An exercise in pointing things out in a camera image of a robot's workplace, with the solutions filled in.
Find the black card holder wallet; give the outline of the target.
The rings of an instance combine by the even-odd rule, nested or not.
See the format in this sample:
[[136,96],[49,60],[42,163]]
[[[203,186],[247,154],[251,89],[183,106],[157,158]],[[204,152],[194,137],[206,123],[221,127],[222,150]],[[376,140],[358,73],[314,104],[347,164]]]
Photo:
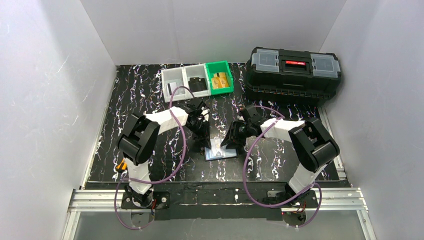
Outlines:
[[211,148],[204,149],[205,161],[216,161],[216,160],[225,160],[231,158],[237,158],[239,153],[236,149],[226,149],[226,145],[221,146],[223,139],[222,138],[211,138],[210,145]]

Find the silver card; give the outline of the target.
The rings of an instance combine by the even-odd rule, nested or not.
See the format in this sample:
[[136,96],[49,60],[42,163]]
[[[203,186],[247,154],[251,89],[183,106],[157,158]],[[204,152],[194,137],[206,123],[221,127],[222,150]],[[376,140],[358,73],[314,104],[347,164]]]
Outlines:
[[166,84],[166,87],[167,87],[167,90],[168,90],[168,95],[171,96],[172,93],[180,86],[181,86],[180,82],[176,82],[176,81],[168,82]]
[[210,140],[211,149],[210,149],[210,157],[213,159],[221,159],[227,157],[226,149],[221,147],[223,139],[222,138],[213,138]]

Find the tan credit card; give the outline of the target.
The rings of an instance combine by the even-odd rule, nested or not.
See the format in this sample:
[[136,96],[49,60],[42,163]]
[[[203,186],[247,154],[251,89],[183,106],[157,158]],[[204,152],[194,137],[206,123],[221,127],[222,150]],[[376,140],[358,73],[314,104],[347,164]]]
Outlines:
[[222,88],[221,80],[218,73],[215,73],[211,78],[212,88],[214,90]]

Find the gold card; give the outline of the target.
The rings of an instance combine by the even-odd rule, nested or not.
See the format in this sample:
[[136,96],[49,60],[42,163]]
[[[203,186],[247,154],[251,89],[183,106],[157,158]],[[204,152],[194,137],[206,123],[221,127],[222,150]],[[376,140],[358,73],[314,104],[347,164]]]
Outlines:
[[219,72],[218,75],[219,75],[219,78],[220,78],[220,81],[221,81],[222,88],[228,88],[229,82],[228,82],[226,73],[225,72]]

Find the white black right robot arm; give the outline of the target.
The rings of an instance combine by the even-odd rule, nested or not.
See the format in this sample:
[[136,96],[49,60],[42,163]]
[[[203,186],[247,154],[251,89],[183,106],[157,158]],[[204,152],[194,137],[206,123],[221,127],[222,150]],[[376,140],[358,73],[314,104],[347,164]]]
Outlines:
[[243,148],[250,137],[256,138],[254,144],[261,138],[292,143],[299,165],[284,186],[282,196],[262,202],[255,200],[247,187],[247,175],[242,174],[243,188],[250,200],[261,207],[276,208],[299,199],[315,186],[315,179],[340,154],[340,148],[318,118],[290,121],[284,120],[283,115],[276,111],[277,117],[266,119],[258,113],[258,108],[257,105],[248,105],[240,110],[239,119],[231,123],[221,147]]

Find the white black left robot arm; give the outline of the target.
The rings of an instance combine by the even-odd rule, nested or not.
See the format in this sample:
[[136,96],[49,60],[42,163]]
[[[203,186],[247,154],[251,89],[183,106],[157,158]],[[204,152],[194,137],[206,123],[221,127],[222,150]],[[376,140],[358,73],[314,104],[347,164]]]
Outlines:
[[148,159],[156,146],[158,135],[179,128],[183,137],[183,151],[187,150],[184,127],[193,134],[194,140],[204,148],[211,147],[210,108],[200,98],[193,98],[185,105],[170,106],[168,110],[137,116],[132,114],[117,141],[127,165],[129,185],[125,193],[136,206],[147,208],[153,201]]

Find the silver card in bin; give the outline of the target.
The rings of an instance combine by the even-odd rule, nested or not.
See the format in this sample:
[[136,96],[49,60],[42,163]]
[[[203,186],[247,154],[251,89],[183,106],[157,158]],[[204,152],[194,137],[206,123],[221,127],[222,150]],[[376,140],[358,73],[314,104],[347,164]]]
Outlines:
[[166,87],[167,87],[167,90],[168,90],[168,95],[171,96],[172,93],[180,86],[181,86],[180,82],[176,82],[176,81],[168,82],[166,84]]

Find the white middle plastic bin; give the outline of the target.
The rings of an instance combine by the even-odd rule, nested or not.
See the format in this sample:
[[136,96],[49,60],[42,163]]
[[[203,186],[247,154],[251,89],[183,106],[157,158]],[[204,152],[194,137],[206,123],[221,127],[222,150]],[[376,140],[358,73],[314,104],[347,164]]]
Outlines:
[[183,77],[190,92],[197,98],[211,96],[210,79],[206,64],[194,64],[183,67]]

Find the white plastic bin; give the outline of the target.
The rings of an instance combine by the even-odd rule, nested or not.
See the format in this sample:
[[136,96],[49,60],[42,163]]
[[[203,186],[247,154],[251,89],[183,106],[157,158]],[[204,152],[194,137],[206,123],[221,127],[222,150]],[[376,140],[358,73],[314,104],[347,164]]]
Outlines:
[[[162,93],[166,103],[170,102],[171,95],[177,87],[188,86],[184,77],[184,73],[184,67],[175,67],[161,70]],[[188,98],[188,94],[189,93],[184,88],[179,88],[175,92],[172,101],[175,102],[186,100]]]
[[183,67],[183,77],[190,92],[197,98],[211,96],[210,79],[206,64],[194,64]]

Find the white left plastic bin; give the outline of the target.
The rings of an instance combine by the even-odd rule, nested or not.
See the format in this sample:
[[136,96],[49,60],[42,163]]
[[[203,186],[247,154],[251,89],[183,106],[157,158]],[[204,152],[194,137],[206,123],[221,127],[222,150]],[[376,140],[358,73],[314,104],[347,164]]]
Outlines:
[[[170,102],[171,95],[177,87],[188,86],[184,77],[184,73],[184,67],[175,67],[161,70],[162,93],[166,103]],[[179,88],[175,92],[172,101],[175,102],[186,100],[188,98],[188,94],[189,93],[184,88]]]

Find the black plastic toolbox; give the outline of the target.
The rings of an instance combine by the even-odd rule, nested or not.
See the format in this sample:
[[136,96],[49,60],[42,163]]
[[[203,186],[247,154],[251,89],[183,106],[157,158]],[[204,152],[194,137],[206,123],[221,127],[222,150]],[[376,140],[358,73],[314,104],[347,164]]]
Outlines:
[[334,53],[255,47],[243,82],[252,101],[319,107],[336,95],[342,71]]

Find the green plastic bin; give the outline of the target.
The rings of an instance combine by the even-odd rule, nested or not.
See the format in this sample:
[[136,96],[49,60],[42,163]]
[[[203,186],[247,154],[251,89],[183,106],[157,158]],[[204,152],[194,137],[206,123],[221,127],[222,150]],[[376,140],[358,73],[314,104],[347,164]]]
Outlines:
[[210,94],[220,95],[234,92],[234,79],[226,60],[207,62],[206,73],[209,77]]

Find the black marbled table mat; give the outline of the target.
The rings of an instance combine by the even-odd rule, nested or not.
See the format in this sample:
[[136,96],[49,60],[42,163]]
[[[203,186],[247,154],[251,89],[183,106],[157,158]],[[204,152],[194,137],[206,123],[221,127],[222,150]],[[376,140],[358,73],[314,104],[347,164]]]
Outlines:
[[[172,64],[120,65],[112,87],[105,119],[93,155],[86,189],[113,189],[125,178],[116,166],[123,160],[116,143],[130,115],[144,115],[161,112],[168,108],[162,93],[161,73],[171,69]],[[244,63],[230,63],[229,69],[234,81],[234,91],[206,97],[211,108],[209,116],[210,135],[223,138],[238,110],[251,102],[245,96]],[[259,181],[287,182],[295,173],[299,160],[290,142],[263,138],[252,150],[248,163],[243,151],[239,157],[207,161],[203,149],[196,146],[192,133],[186,131],[187,153],[175,182],[240,182],[246,172],[250,183]],[[150,179],[162,180],[170,175],[180,162],[183,139],[181,131],[172,129],[158,136],[156,146],[148,161]]]

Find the orange pen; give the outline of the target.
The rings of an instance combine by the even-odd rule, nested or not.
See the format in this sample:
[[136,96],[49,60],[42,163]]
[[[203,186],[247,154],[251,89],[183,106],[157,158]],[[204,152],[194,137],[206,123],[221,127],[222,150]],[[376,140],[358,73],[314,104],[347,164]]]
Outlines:
[[124,171],[127,170],[127,163],[125,161],[125,159],[123,159],[120,163],[118,163],[115,167],[116,172],[118,173],[123,173]]

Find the aluminium frame rail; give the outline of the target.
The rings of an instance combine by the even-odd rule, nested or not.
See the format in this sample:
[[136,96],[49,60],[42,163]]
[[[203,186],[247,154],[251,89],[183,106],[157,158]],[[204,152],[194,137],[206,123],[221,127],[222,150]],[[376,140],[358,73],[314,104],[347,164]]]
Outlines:
[[[365,239],[374,240],[368,207],[360,188],[330,187],[310,189],[318,197],[317,207],[308,207],[306,211],[355,211]],[[75,190],[72,193],[65,230],[64,240],[72,240],[76,233],[79,217],[82,212],[129,212],[149,213],[156,221],[178,219],[268,219],[277,221],[284,213],[294,212],[288,208],[261,207],[248,197],[243,188],[237,185],[193,185],[182,184],[179,187],[165,186],[154,192],[169,192],[170,205],[167,209],[122,209],[121,200],[124,190],[88,189]]]

